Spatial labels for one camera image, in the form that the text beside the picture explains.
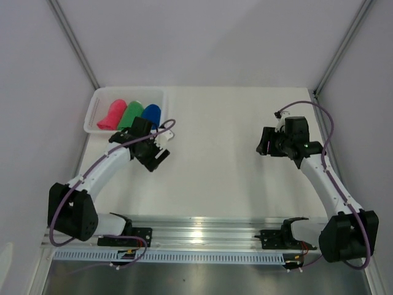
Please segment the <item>white plastic tray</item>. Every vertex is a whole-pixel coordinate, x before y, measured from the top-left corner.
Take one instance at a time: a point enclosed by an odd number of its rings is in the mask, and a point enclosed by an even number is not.
[[[87,133],[115,133],[116,130],[101,130],[97,122],[105,118],[111,103],[122,99],[127,104],[138,100],[144,107],[156,104],[161,108],[160,123],[162,124],[168,115],[168,98],[166,92],[156,87],[103,87],[97,89],[88,106],[84,130]]]

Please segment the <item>metal frame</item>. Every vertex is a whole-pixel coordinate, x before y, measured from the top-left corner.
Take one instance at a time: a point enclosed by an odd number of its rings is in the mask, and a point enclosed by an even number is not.
[[[361,27],[364,20],[366,19],[375,1],[376,0],[364,0],[362,5],[359,7],[359,10],[357,11],[351,25],[349,26],[347,32],[345,33],[344,38],[340,42],[340,46],[338,46],[337,51],[335,52],[332,60],[329,63],[329,66],[327,67],[324,75],[322,76],[317,87],[315,88],[314,95],[317,99],[319,98],[322,89],[326,85],[329,78],[332,76],[334,70],[337,68],[344,54],[348,50],[352,41],[354,40],[357,32],[359,31],[359,28]]]
[[[91,66],[86,59],[86,56],[60,6],[58,0],[46,0],[48,5],[53,11],[60,28],[64,32],[66,39],[76,54],[76,57],[84,69],[87,77],[89,78],[94,89],[100,88],[98,81],[94,75]],[[319,95],[321,94],[324,86],[334,73],[338,64],[342,60],[351,42],[356,36],[361,24],[363,24],[369,11],[371,10],[375,0],[364,0],[359,10],[356,13],[350,27],[348,28],[340,46],[335,52],[330,61],[329,66],[324,72],[318,85],[313,92],[310,92],[312,101],[317,103]],[[321,110],[314,108],[319,128],[324,140],[328,136],[328,125],[325,121]],[[86,142],[81,157],[76,167],[76,173],[80,167],[83,154],[85,152]],[[338,168],[337,159],[331,145],[329,146],[329,156],[333,168],[337,175],[341,178],[340,169]],[[265,218],[265,219],[222,219],[222,218],[157,218],[151,216],[129,216],[133,219],[135,226],[149,226],[154,230],[152,249],[160,249],[164,251],[223,251],[223,252],[237,252],[237,253],[252,253],[258,249],[258,252],[269,253],[272,250],[261,250],[260,241],[252,238],[261,229],[278,229],[285,218]],[[320,223],[326,223],[326,220],[319,220]],[[62,241],[66,237],[63,235],[56,235],[57,240]],[[71,248],[80,249],[81,251],[97,250],[96,239],[91,239],[87,242],[73,241],[70,244]],[[49,272],[49,267],[52,262],[55,249],[49,243],[48,232],[46,233],[42,242],[41,261],[37,266],[36,274],[33,279],[29,294],[36,295],[42,294],[44,283]],[[366,269],[368,282],[372,294],[385,294],[378,268],[375,260],[369,268]]]
[[[58,21],[58,24],[63,31],[66,39],[69,42],[69,45],[72,48],[72,51],[74,51],[80,65],[82,66],[83,70],[85,71],[86,76],[90,80],[90,83],[92,84],[93,88],[99,89],[99,83],[94,75],[93,70],[91,69],[91,66],[86,59],[86,56],[84,54],[84,51],[82,50],[81,46],[79,45],[79,42],[68,22],[68,19],[66,15],[64,14],[63,9],[60,6],[60,3],[57,0],[47,0],[48,5],[50,6],[56,20]]]

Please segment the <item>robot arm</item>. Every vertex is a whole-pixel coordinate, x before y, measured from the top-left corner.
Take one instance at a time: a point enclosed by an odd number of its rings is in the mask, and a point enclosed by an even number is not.
[[[118,214],[97,213],[94,201],[115,172],[129,161],[137,158],[149,171],[154,171],[169,156],[169,151],[164,146],[174,136],[171,131],[159,134],[151,140],[121,146],[149,135],[151,128],[150,121],[135,118],[130,128],[112,135],[102,156],[104,159],[90,168],[86,178],[78,175],[67,184],[54,184],[49,191],[48,225],[51,225],[60,202],[70,188],[81,181],[62,207],[54,229],[81,241],[86,241],[93,235],[127,235],[124,230],[130,227],[131,221]]]
[[[319,230],[317,225],[310,225],[306,218],[287,220],[289,222],[284,224],[290,224],[291,238],[308,240],[314,245],[318,243],[322,255],[328,262],[365,257],[366,246],[360,226],[348,208],[351,204],[365,227],[372,255],[378,230],[378,217],[375,212],[364,211],[351,197],[331,168],[326,155],[325,166],[322,164],[322,145],[317,141],[309,141],[308,123],[304,117],[290,117],[288,112],[276,114],[276,117],[279,119],[276,128],[263,128],[257,152],[261,155],[288,157],[293,160],[315,188],[329,218],[327,225]],[[347,200],[341,198],[327,171]],[[300,238],[305,236],[304,233],[309,234],[312,231],[313,237]]]

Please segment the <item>cable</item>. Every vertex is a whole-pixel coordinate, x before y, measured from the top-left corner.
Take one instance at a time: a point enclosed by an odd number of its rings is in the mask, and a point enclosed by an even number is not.
[[[137,138],[136,140],[127,141],[126,143],[120,144],[120,145],[112,148],[111,150],[109,150],[107,155],[112,154],[114,151],[116,151],[116,150],[118,150],[120,148],[124,148],[126,146],[131,146],[134,143],[138,143],[140,141],[148,140],[149,138],[152,138],[152,137],[160,135],[160,134],[162,134],[164,132],[167,132],[168,130],[170,130],[171,128],[174,127],[174,125],[176,124],[176,120],[175,119],[167,120],[162,125],[165,126],[169,122],[172,122],[172,124],[169,127],[166,127],[165,129],[163,129],[163,130],[161,130],[161,131],[159,131],[157,133],[149,134],[147,136],[143,136],[143,137]],[[96,168],[107,157],[107,155],[102,155],[96,162],[94,162],[93,165],[91,165],[90,168],[85,172],[85,174],[82,175],[82,178],[85,179],[94,170],[94,168]],[[50,223],[50,227],[49,227],[49,240],[50,240],[50,243],[53,246],[55,246],[55,247],[61,247],[61,246],[67,245],[71,241],[75,240],[74,238],[70,238],[69,240],[66,240],[63,243],[57,243],[55,241],[55,239],[54,239],[53,231],[55,230],[55,224],[56,224],[57,218],[59,217],[61,209],[63,208],[64,204],[67,202],[67,200],[71,196],[71,194],[77,189],[77,187],[81,183],[82,183],[82,180],[78,180],[78,182],[76,182],[75,185],[72,188],[70,188],[70,190],[66,193],[66,195],[61,200],[59,206],[56,209],[55,214],[53,215],[52,222]]]
[[[137,261],[142,259],[143,256],[145,255],[146,251],[147,251],[147,248],[148,248],[147,242],[143,238],[140,238],[140,237],[134,237],[132,235],[105,235],[105,237],[107,237],[107,238],[127,238],[127,239],[130,239],[130,240],[137,240],[137,241],[139,241],[139,242],[141,242],[143,244],[143,246],[144,246],[143,252],[137,258],[135,258],[134,260],[132,260],[131,262],[129,262],[129,263],[125,264],[125,265],[113,265],[112,262],[110,264],[108,264],[107,262],[100,262],[100,263],[88,265],[88,266],[85,266],[85,267],[81,267],[81,268],[79,268],[77,270],[73,270],[72,272],[69,272],[66,275],[73,275],[73,274],[75,274],[77,272],[81,272],[81,271],[87,270],[87,269],[92,269],[93,267],[98,267],[98,266],[115,267],[116,270],[126,269],[127,267],[130,267],[130,266],[134,265]]]
[[[325,153],[326,153],[326,149],[327,146],[329,145],[330,140],[332,139],[333,136],[333,132],[334,132],[334,121],[333,121],[333,117],[330,115],[330,113],[322,106],[320,106],[317,103],[313,103],[312,101],[306,101],[306,100],[300,100],[300,101],[295,101],[294,103],[290,103],[287,106],[283,107],[282,109],[279,110],[279,112],[281,113],[283,110],[289,108],[290,106],[293,106],[295,104],[299,104],[299,103],[305,103],[305,104],[311,104],[317,108],[319,108],[321,111],[323,111],[326,116],[329,118],[330,121],[330,133],[325,141],[324,147],[322,148],[322,154],[321,154],[321,161],[322,161],[322,166],[324,167],[324,170],[326,172],[326,175],[329,177],[330,181],[332,182],[333,186],[335,187],[335,189],[337,190],[338,194],[340,195],[340,197],[343,199],[343,201],[345,203],[347,203],[348,208],[351,210],[352,214],[354,215],[354,217],[356,218],[357,223],[359,224],[360,227],[360,231],[362,232],[362,236],[364,239],[364,243],[366,246],[366,260],[363,263],[363,265],[361,266],[354,266],[352,264],[350,264],[348,261],[344,261],[344,263],[350,267],[352,267],[353,269],[357,269],[357,270],[363,270],[365,269],[369,263],[370,263],[370,259],[371,259],[371,249],[370,249],[370,241],[368,240],[367,237],[367,233],[365,230],[365,227],[362,223],[362,221],[360,220],[359,215],[357,214],[355,208],[348,203],[348,199],[347,197],[344,195],[343,191],[340,189],[340,187],[338,186],[337,182],[335,181],[333,175],[331,174],[331,172],[327,169],[327,165],[326,165],[326,160],[325,160]]]

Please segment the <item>white table surface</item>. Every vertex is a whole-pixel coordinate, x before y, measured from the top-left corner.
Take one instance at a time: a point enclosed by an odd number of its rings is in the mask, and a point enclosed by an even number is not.
[[[177,121],[170,156],[153,173],[137,160],[102,189],[100,213],[221,218],[326,217],[312,185],[288,158],[262,157],[255,149],[273,113],[305,88],[165,87],[169,118]],[[322,142],[313,108],[289,110],[308,120],[310,140]],[[90,135],[81,171],[106,147],[108,135]]]

